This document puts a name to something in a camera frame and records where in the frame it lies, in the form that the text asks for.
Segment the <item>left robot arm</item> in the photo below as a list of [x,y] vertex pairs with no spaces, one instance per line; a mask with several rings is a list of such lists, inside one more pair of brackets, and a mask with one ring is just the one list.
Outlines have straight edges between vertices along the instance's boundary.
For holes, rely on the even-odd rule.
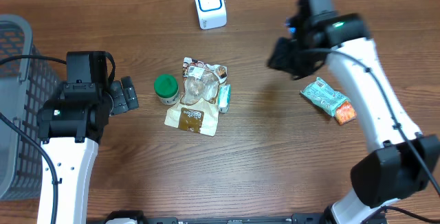
[[109,118],[139,107],[130,77],[115,79],[105,51],[69,52],[67,80],[38,111],[46,153],[38,223],[85,223],[91,172]]

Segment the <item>small teal white packet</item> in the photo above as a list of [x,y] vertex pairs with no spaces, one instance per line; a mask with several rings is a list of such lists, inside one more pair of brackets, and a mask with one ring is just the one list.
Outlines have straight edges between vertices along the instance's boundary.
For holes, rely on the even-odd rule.
[[230,107],[231,86],[224,85],[219,90],[218,107],[221,113],[227,113]]

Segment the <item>teal snack packet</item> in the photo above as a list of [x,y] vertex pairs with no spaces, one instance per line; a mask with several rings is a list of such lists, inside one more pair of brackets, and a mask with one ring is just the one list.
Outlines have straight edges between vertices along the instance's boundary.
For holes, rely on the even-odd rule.
[[307,85],[300,93],[331,117],[335,117],[336,110],[345,102],[350,101],[348,97],[339,91],[335,91],[320,77],[317,77],[314,82]]

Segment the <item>orange snack packet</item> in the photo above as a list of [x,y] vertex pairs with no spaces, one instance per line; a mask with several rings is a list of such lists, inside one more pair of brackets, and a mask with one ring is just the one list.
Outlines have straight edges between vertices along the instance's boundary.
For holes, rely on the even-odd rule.
[[348,100],[342,103],[335,111],[335,119],[339,125],[346,124],[347,122],[354,120],[356,117],[357,113]]

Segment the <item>brown beige snack pouch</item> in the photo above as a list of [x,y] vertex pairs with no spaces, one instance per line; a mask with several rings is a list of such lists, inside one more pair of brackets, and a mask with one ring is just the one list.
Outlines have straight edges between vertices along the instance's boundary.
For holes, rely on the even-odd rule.
[[164,124],[183,131],[214,136],[219,119],[219,92],[226,85],[228,68],[185,57],[184,91],[167,110]]

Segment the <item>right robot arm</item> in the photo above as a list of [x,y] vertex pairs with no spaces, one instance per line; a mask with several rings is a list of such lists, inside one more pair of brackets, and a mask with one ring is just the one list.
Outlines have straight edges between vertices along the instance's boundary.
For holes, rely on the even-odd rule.
[[294,223],[385,223],[396,202],[435,185],[439,139],[424,135],[391,87],[375,41],[362,17],[341,15],[333,0],[298,0],[268,60],[272,69],[300,80],[327,67],[344,88],[363,129],[367,156],[352,167],[349,193],[317,214],[294,214]]

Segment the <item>green lid jar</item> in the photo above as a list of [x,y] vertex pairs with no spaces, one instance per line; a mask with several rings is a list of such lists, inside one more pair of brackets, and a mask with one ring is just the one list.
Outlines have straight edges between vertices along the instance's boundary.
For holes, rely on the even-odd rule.
[[156,78],[154,90],[162,104],[173,105],[180,98],[178,82],[169,74],[162,74]]

